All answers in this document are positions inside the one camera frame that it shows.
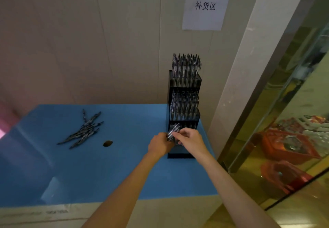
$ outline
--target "person's right arm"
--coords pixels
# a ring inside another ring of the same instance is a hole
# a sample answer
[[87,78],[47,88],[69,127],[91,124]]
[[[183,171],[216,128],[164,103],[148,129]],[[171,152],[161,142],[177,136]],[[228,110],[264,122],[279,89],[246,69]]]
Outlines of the person's right arm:
[[220,166],[207,150],[197,130],[183,128],[179,133],[174,132],[173,136],[204,167],[238,228],[280,227]]

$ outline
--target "person's left arm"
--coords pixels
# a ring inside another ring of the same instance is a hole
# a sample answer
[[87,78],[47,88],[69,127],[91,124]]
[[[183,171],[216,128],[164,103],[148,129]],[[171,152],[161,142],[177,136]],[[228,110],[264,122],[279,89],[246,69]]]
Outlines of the person's left arm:
[[174,143],[167,141],[165,133],[155,135],[141,162],[99,206],[82,228],[125,228],[151,169],[173,146]]

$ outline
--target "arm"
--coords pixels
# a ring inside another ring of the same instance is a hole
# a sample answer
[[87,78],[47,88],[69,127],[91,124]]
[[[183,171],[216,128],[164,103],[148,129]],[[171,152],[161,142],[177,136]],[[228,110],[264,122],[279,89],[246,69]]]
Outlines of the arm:
[[83,228],[125,228],[148,174],[157,161],[174,146],[165,133],[155,135],[148,152],[129,176],[99,206]]
[[180,133],[174,133],[173,136],[183,143],[183,146],[204,167],[238,228],[280,227],[212,157],[197,130],[183,128]]

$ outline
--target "pen holder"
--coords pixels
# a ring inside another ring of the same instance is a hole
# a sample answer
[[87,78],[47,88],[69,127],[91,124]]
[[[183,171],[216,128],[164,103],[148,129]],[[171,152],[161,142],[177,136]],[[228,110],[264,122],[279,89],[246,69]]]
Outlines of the pen holder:
[[[180,123],[182,128],[197,129],[200,120],[200,112],[197,108],[193,113],[171,113],[170,104],[173,91],[197,91],[199,93],[202,79],[200,75],[197,78],[174,78],[173,73],[169,71],[168,96],[167,96],[167,116],[166,127],[169,131],[174,125]],[[183,146],[175,145],[168,153],[168,159],[194,158]]]

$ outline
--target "hand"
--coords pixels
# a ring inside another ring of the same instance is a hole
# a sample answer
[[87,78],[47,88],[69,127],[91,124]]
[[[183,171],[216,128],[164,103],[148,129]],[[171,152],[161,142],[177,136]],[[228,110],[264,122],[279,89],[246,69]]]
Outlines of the hand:
[[159,160],[163,155],[167,154],[173,147],[174,143],[171,141],[167,141],[166,133],[159,133],[154,135],[150,144],[148,145],[148,152],[154,156],[157,160]]
[[206,148],[199,131],[191,128],[183,128],[179,133],[173,132],[172,135],[179,140],[187,151],[189,151],[198,161],[204,156],[212,157]]

